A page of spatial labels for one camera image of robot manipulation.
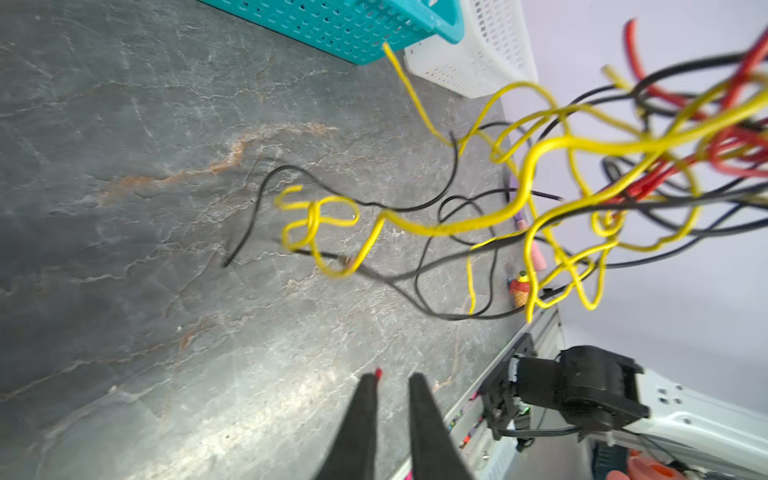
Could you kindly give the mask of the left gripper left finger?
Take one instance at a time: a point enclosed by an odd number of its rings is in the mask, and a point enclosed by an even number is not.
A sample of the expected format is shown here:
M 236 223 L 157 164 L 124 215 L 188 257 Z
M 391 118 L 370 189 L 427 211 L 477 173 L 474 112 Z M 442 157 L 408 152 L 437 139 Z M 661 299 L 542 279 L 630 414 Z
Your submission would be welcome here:
M 380 372 L 363 375 L 315 479 L 373 479 Z

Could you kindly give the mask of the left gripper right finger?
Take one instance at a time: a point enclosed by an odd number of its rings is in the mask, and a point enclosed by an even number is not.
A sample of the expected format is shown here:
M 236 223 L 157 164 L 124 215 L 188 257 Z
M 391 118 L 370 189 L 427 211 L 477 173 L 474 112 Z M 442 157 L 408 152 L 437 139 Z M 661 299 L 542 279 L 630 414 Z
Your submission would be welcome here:
M 408 391 L 412 478 L 472 479 L 451 441 L 426 377 L 422 373 L 411 375 Z

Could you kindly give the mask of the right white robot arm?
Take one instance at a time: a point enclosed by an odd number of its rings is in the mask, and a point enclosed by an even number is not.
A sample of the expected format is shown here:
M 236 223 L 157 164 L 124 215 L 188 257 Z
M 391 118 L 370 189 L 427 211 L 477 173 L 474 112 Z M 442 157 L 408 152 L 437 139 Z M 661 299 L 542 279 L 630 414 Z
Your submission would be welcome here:
M 571 347 L 552 359 L 513 352 L 483 380 L 479 393 L 496 439 L 626 431 L 767 472 L 766 415 L 692 390 L 599 347 Z M 556 411 L 567 425 L 511 430 L 518 402 Z

